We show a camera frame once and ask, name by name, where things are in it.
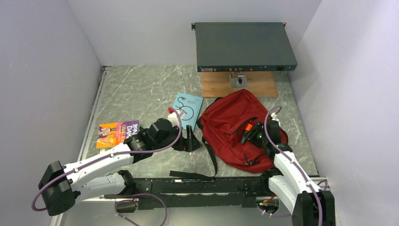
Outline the red fabric backpack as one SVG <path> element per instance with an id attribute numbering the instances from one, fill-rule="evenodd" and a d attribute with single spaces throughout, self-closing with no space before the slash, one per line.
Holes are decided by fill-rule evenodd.
<path id="1" fill-rule="evenodd" d="M 203 112 L 197 121 L 203 137 L 227 165 L 250 173 L 262 173 L 274 165 L 262 148 L 240 140 L 248 124 L 264 122 L 264 105 L 246 89 L 222 97 Z"/>

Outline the light blue cat notebook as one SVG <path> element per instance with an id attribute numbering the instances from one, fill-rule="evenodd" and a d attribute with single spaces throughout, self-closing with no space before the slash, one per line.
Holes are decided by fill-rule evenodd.
<path id="1" fill-rule="evenodd" d="M 181 109 L 185 112 L 184 117 L 181 117 L 182 126 L 184 129 L 186 129 L 187 125 L 190 125 L 192 130 L 195 130 L 203 100 L 203 97 L 185 94 L 182 92 L 177 93 L 172 107 L 176 110 Z"/>

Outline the orange black highlighter marker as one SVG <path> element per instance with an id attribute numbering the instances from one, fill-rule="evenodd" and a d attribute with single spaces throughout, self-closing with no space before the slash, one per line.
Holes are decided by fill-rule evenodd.
<path id="1" fill-rule="evenodd" d="M 247 123 L 243 132 L 243 135 L 241 137 L 240 143 L 244 145 L 249 139 L 251 135 L 251 130 L 252 130 L 253 125 L 250 123 Z"/>

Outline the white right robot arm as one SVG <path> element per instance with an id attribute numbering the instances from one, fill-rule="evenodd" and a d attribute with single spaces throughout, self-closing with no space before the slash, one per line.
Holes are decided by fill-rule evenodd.
<path id="1" fill-rule="evenodd" d="M 286 142 L 279 123 L 248 123 L 241 143 L 250 142 L 262 148 L 274 167 L 261 175 L 259 189 L 264 195 L 276 195 L 290 212 L 294 226 L 334 226 L 335 199 L 326 188 L 320 188 L 298 163 Z"/>

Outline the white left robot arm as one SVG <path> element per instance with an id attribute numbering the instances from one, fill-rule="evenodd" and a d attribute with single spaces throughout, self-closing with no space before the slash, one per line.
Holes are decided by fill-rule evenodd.
<path id="1" fill-rule="evenodd" d="M 32 209 L 56 216 L 95 196 L 115 194 L 128 198 L 136 189 L 132 175 L 126 170 L 110 176 L 104 174 L 170 147 L 190 153 L 201 148 L 201 144 L 190 125 L 182 128 L 177 119 L 158 119 L 102 154 L 66 165 L 55 161 L 47 166 L 38 184 L 39 194 Z"/>

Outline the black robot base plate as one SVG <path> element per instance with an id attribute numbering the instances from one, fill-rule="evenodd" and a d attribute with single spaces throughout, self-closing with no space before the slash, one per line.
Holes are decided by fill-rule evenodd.
<path id="1" fill-rule="evenodd" d="M 136 178 L 136 188 L 129 194 L 138 198 L 139 210 L 161 208 L 159 197 L 168 208 L 241 206 L 255 208 L 259 202 L 270 199 L 260 176 L 221 177 L 210 181 L 172 178 Z"/>

